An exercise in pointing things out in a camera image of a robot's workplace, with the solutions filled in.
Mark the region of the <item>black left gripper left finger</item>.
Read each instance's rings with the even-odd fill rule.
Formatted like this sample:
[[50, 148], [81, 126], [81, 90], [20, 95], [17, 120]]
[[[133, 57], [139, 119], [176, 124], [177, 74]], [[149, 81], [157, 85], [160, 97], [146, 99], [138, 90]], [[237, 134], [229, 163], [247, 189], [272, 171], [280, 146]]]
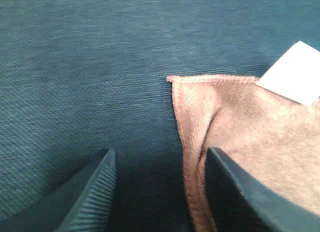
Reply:
[[101, 150], [53, 193], [0, 223], [1, 231], [105, 231], [116, 188], [116, 155]]

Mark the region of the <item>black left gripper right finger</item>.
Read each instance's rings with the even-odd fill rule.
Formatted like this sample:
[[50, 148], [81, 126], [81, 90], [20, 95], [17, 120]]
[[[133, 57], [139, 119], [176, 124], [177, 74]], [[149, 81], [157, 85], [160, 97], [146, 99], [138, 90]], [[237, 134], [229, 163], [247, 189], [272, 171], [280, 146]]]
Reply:
[[320, 217], [293, 204], [211, 147], [205, 192], [218, 231], [319, 231]]

